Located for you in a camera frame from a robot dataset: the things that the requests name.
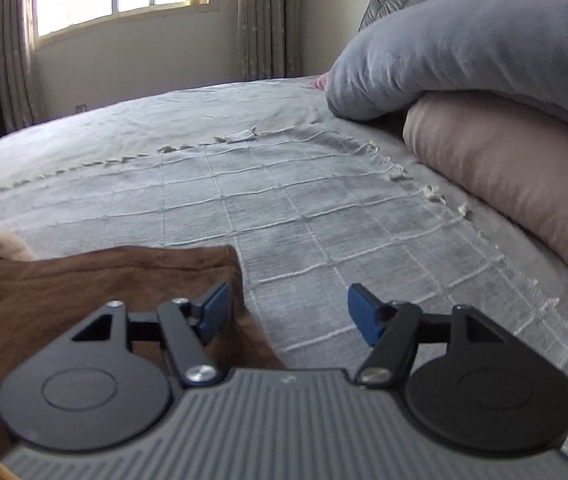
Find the right beige curtain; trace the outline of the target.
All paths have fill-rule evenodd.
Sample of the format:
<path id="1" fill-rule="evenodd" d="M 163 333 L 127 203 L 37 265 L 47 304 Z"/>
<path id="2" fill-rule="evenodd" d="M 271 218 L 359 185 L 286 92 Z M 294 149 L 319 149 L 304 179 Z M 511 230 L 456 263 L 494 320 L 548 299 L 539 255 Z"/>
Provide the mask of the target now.
<path id="1" fill-rule="evenodd" d="M 301 0 L 238 0 L 239 78 L 298 77 Z"/>

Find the beige curtain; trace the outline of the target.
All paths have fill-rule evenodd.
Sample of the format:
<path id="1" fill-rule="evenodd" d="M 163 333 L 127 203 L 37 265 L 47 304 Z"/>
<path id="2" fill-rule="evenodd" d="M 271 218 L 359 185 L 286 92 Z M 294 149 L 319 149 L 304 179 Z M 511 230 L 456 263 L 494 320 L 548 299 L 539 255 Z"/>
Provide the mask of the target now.
<path id="1" fill-rule="evenodd" d="M 35 64 L 34 0 L 0 0 L 0 104 L 9 132 L 45 118 Z"/>
<path id="2" fill-rule="evenodd" d="M 298 77 L 301 0 L 238 0 L 239 78 Z"/>

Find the pink folded quilt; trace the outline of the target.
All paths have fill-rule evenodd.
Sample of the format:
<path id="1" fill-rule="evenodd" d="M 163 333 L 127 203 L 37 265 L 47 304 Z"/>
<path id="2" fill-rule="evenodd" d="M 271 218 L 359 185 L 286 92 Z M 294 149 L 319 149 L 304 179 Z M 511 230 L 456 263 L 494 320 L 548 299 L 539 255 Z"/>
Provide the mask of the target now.
<path id="1" fill-rule="evenodd" d="M 435 92 L 410 108 L 403 139 L 568 264 L 567 124 L 491 94 Z"/>

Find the left beige curtain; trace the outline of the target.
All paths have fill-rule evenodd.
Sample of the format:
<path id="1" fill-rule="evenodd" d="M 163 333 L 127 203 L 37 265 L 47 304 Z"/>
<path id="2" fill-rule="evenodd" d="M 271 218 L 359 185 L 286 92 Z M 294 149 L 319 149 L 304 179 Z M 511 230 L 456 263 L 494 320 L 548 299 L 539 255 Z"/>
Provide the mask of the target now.
<path id="1" fill-rule="evenodd" d="M 9 132 L 45 118 L 35 64 L 34 0 L 0 0 L 0 104 Z"/>

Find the grey checked bedspread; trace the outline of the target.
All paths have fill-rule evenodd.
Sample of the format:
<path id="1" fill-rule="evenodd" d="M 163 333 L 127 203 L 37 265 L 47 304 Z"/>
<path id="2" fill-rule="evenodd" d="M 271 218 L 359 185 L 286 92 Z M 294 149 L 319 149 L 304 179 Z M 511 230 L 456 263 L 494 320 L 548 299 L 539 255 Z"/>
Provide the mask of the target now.
<path id="1" fill-rule="evenodd" d="M 0 139 L 0 231 L 41 258 L 231 245 L 291 367 L 354 370 L 349 285 L 472 304 L 568 374 L 568 267 L 421 165 L 402 124 L 345 122 L 307 78 L 126 101 Z M 568 439 L 565 444 L 568 453 Z"/>

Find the grey-blue folded duvet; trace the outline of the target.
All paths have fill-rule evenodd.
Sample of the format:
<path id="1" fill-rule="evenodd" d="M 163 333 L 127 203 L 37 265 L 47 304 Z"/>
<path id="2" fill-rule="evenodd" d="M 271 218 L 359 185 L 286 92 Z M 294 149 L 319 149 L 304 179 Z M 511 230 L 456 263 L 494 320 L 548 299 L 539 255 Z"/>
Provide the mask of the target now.
<path id="1" fill-rule="evenodd" d="M 367 122 L 454 91 L 568 123 L 568 0 L 427 0 L 391 13 L 349 42 L 325 96 L 334 115 Z"/>

